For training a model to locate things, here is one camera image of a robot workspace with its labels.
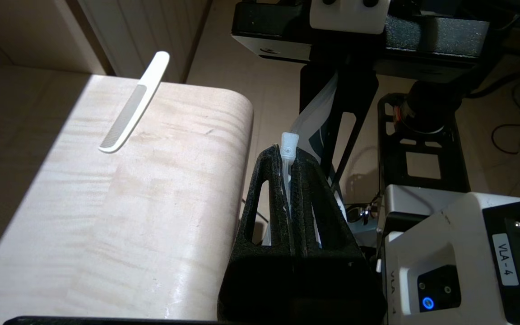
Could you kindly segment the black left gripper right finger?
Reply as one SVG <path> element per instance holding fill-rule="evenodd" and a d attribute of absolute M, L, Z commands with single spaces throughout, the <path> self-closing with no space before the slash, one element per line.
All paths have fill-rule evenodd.
<path fill-rule="evenodd" d="M 316 159 L 296 150 L 293 163 L 293 224 L 303 258 L 363 258 Z"/>

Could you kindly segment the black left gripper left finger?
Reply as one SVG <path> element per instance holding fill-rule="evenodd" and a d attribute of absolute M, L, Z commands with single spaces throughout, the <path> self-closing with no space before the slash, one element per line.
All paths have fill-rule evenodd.
<path fill-rule="evenodd" d="M 252 171 L 246 203 L 233 245 L 233 258 L 291 255 L 292 244 L 288 224 L 290 213 L 283 189 L 282 167 L 278 145 L 272 145 L 259 154 Z M 272 243 L 269 246 L 258 246 L 252 242 L 252 237 L 260 192 L 264 183 L 268 184 L 269 190 L 269 225 Z"/>

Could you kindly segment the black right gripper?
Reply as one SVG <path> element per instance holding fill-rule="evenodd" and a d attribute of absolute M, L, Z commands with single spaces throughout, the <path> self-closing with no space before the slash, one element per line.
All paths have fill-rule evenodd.
<path fill-rule="evenodd" d="M 477 66 L 489 24 L 453 17 L 388 16 L 378 35 L 312 28 L 309 0 L 275 4 L 237 3 L 232 37 L 261 58 L 299 62 L 300 113 L 334 76 L 328 66 L 352 65 L 378 74 L 449 83 Z M 364 120 L 378 90 L 376 74 L 338 74 L 328 117 L 328 176 L 337 190 Z M 347 145 L 332 175 L 332 159 L 343 113 L 355 115 Z"/>

